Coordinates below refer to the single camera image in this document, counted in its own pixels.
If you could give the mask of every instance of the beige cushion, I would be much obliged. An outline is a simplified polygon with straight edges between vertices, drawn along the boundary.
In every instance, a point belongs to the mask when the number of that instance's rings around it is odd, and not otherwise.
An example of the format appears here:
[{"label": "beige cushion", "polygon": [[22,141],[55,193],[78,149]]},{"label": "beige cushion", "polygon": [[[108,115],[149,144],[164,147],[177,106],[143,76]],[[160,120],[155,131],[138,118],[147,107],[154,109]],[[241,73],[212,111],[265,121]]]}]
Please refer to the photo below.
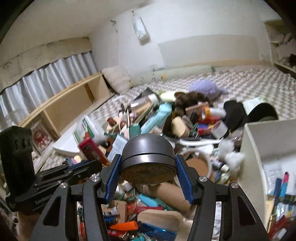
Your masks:
[{"label": "beige cushion", "polygon": [[122,94],[130,89],[131,77],[123,66],[117,65],[105,68],[102,70],[102,73],[117,93]]}]

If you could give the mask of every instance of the white plastic bin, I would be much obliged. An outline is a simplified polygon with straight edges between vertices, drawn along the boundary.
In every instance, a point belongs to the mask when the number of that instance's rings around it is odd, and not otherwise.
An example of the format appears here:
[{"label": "white plastic bin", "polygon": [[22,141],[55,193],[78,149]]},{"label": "white plastic bin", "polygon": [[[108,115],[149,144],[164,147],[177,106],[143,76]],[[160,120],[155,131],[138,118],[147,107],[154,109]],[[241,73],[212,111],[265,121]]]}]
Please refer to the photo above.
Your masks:
[{"label": "white plastic bin", "polygon": [[[266,227],[268,182],[262,164],[279,163],[282,177],[285,171],[296,172],[296,119],[246,124],[241,152],[245,153],[245,160],[238,183]],[[294,184],[290,175],[287,192]]]}]

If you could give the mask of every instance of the checkered bedding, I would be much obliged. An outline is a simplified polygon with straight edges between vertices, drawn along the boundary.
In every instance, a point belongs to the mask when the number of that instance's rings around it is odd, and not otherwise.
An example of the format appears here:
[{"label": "checkered bedding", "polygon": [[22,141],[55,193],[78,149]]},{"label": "checkered bedding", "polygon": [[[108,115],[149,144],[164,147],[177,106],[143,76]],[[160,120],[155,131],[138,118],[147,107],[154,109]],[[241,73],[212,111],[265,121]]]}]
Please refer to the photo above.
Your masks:
[{"label": "checkered bedding", "polygon": [[[296,80],[290,74],[285,74],[277,69],[230,70],[187,79],[159,81],[140,85],[130,89],[124,95],[114,95],[101,107],[92,112],[90,116],[95,120],[107,120],[109,117],[118,114],[121,103],[127,106],[131,100],[137,97],[147,87],[155,92],[159,90],[188,90],[189,86],[200,78],[211,79],[217,86],[224,87],[228,90],[229,94],[221,96],[214,103],[216,107],[222,108],[223,103],[230,99],[243,101],[264,96],[266,101],[275,107],[279,119],[296,118]],[[63,159],[63,157],[60,157],[54,152],[41,170],[61,165]]]}]

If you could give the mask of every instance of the plastic bag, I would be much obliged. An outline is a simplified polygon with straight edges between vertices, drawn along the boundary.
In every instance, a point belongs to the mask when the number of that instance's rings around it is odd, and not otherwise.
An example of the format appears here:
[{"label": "plastic bag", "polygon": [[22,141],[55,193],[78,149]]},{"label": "plastic bag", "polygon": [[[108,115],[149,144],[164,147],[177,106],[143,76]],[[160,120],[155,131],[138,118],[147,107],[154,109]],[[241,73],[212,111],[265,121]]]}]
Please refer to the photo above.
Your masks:
[{"label": "plastic bag", "polygon": [[132,17],[132,22],[133,22],[133,28],[134,28],[137,38],[139,40],[149,38],[149,34],[147,33],[147,31],[145,29],[145,26],[142,22],[141,17],[135,15],[134,12],[133,12],[133,17]]},{"label": "plastic bag", "polygon": [[242,145],[243,136],[244,136],[244,128],[241,127],[231,132],[227,137],[227,139],[232,140],[236,147],[240,147]]}]

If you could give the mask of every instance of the framed picture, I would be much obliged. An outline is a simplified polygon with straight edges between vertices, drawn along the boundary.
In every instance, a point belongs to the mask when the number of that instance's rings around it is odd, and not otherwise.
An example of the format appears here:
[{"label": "framed picture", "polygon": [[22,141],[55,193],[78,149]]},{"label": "framed picture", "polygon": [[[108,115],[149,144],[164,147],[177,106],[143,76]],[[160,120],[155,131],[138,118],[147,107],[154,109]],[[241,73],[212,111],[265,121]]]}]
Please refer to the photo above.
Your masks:
[{"label": "framed picture", "polygon": [[40,154],[50,145],[53,141],[52,137],[48,134],[40,121],[37,121],[32,127],[32,145]]}]

